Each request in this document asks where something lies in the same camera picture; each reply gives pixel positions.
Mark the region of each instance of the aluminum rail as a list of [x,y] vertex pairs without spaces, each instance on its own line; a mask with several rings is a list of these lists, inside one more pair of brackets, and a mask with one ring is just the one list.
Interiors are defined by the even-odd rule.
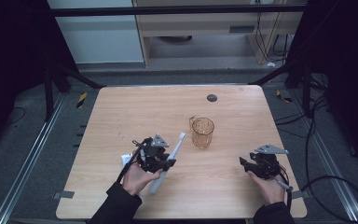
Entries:
[[96,7],[53,8],[50,10],[25,10],[24,13],[50,17],[125,16],[158,14],[203,14],[203,13],[249,13],[249,12],[302,12],[306,9],[322,8],[307,4],[269,5],[216,5],[173,7]]
[[[298,107],[298,110],[301,112],[304,112],[301,106],[300,96],[296,91],[290,91],[291,95],[294,96],[294,101],[296,102],[296,106]],[[310,121],[307,118],[303,118],[305,123],[307,124],[307,127],[310,128]],[[320,136],[319,132],[315,130],[315,133],[312,135],[313,144],[315,146],[315,149],[319,155],[319,158],[322,161],[322,164],[324,165],[325,171],[329,175],[338,176],[341,178],[343,177],[343,174],[339,170],[338,166],[334,162],[333,158],[331,157],[329,150],[327,149],[326,145],[324,144],[324,141],[322,137]],[[358,220],[358,202],[351,190],[351,188],[341,181],[338,181],[336,179],[331,180],[332,184],[337,192],[337,195],[339,199],[341,200],[342,205],[344,206],[345,211],[347,212],[348,217],[350,220],[357,221]]]
[[54,126],[54,123],[62,109],[62,103],[64,99],[65,99],[65,94],[61,93],[57,99],[56,105],[54,106],[55,107],[54,113],[52,114],[50,120],[46,121],[45,124],[43,125],[39,135],[34,141],[34,145],[30,153],[28,154],[27,159],[25,160],[19,174],[16,177],[16,180],[11,186],[10,191],[8,192],[6,198],[0,205],[0,224],[7,223],[11,215],[11,212],[13,211],[13,208],[17,203],[17,200],[20,198],[22,190],[24,189],[24,186],[27,183],[27,180],[31,172],[34,169],[34,165],[36,164],[37,158],[39,157],[40,152],[42,151],[43,146],[45,145],[48,139],[48,135],[50,134],[50,131]]

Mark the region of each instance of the white brush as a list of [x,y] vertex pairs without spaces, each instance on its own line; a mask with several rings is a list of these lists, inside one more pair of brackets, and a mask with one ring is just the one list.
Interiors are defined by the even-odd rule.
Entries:
[[[167,161],[175,159],[176,153],[178,152],[179,147],[182,144],[183,139],[185,138],[185,135],[186,135],[185,133],[180,133],[179,142],[176,145],[176,147],[173,150],[173,152],[168,156]],[[150,186],[150,189],[149,189],[150,193],[155,194],[157,192],[159,186],[164,181],[166,175],[167,175],[167,171],[163,171],[161,173],[161,175],[159,176],[159,179],[153,181],[153,183],[152,183],[152,185]]]

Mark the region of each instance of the black circular mark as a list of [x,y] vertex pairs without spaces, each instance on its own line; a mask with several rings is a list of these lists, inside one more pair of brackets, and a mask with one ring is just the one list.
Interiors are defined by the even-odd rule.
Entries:
[[209,101],[209,102],[215,102],[217,101],[217,96],[214,95],[214,94],[209,94],[206,99]]

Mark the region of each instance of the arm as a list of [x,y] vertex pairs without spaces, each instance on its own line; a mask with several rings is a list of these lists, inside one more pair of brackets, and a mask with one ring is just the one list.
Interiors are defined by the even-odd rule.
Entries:
[[260,188],[265,204],[261,206],[255,213],[255,224],[269,224],[269,223],[285,223],[294,224],[295,221],[287,209],[284,200],[284,188],[278,184],[275,179],[264,180],[260,179],[252,173],[247,172]]
[[137,162],[124,174],[123,185],[115,182],[106,192],[107,198],[89,221],[89,224],[131,223],[142,204],[137,195],[152,180],[159,178],[162,170],[146,173]]

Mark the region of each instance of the table top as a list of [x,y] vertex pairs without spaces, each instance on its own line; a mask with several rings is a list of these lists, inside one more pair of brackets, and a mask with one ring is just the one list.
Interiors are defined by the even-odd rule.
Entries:
[[[214,94],[217,101],[209,102]],[[194,147],[189,118],[203,116],[214,123],[206,149]],[[122,169],[121,155],[136,149],[156,133],[171,152],[186,137],[156,194],[146,186],[135,218],[249,218],[263,204],[255,183],[244,172],[239,156],[265,144],[283,148],[263,90],[259,86],[111,87],[100,90],[65,189],[58,218],[91,218],[106,199],[106,191]],[[277,155],[291,186],[298,189],[286,155]],[[292,216],[304,217],[302,199],[292,203]]]

